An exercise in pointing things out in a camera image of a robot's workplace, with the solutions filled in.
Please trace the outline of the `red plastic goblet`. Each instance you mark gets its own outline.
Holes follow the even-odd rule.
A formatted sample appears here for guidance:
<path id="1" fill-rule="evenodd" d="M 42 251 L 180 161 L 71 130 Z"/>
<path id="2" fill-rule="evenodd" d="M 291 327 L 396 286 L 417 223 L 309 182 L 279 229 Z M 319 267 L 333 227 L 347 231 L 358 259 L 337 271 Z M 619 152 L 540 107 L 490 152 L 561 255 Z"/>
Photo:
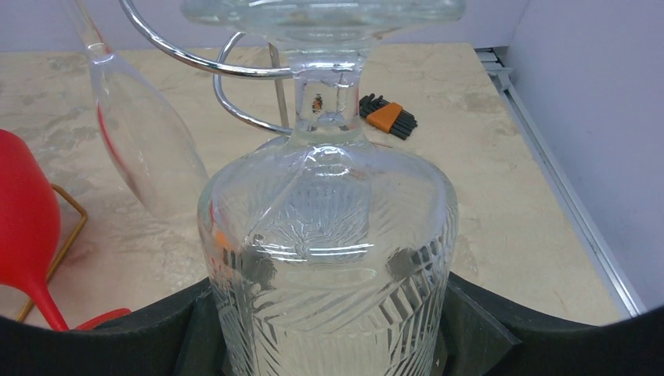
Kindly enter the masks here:
<path id="1" fill-rule="evenodd" d="M 61 251 L 61 196 L 80 214 Z M 87 211 L 41 170 L 28 145 L 1 131 L 1 284 L 25 293 L 54 331 L 69 326 L 47 282 L 88 221 Z"/>

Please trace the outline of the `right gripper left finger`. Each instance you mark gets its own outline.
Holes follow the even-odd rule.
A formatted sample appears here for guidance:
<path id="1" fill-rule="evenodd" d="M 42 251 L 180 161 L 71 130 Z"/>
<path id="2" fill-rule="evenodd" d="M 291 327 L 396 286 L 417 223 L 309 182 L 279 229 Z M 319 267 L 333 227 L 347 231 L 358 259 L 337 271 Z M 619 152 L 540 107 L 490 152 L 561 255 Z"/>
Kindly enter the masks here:
<path id="1" fill-rule="evenodd" d="M 3 375 L 221 375 L 225 357 L 207 279 L 89 331 L 1 319 Z"/>

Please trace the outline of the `clear champagne flute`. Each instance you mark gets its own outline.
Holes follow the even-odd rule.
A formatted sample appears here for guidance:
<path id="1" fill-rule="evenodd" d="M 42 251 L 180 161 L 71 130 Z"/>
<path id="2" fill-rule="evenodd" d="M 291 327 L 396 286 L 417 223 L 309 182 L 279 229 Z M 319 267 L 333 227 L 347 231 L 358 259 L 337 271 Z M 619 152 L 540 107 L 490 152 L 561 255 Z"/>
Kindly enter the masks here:
<path id="1" fill-rule="evenodd" d="M 83 2 L 62 5 L 85 47 L 100 134 L 118 173 L 155 218 L 193 218 L 209 177 L 188 128 L 103 40 Z"/>

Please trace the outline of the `patterned clear goblet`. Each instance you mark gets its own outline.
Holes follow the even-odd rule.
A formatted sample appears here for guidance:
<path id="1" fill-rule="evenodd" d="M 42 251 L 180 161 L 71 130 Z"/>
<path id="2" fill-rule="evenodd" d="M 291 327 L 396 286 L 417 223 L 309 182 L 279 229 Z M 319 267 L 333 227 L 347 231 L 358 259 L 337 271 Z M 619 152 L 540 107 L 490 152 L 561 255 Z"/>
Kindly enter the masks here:
<path id="1" fill-rule="evenodd" d="M 184 1 L 193 22 L 257 34 L 285 55 L 285 143 L 217 172 L 199 231 L 236 375 L 428 375 L 457 235 L 449 179 L 373 145 L 359 116 L 370 50 L 460 19 L 462 1 Z"/>

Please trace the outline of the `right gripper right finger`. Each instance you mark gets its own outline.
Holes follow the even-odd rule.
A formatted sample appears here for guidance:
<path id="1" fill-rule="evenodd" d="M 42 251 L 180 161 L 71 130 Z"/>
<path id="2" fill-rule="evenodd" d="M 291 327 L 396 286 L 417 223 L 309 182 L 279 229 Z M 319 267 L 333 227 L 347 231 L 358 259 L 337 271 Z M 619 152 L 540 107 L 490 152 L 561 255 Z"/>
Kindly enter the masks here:
<path id="1" fill-rule="evenodd" d="M 663 309 L 605 326 L 550 316 L 449 275 L 433 375 L 661 375 Z"/>

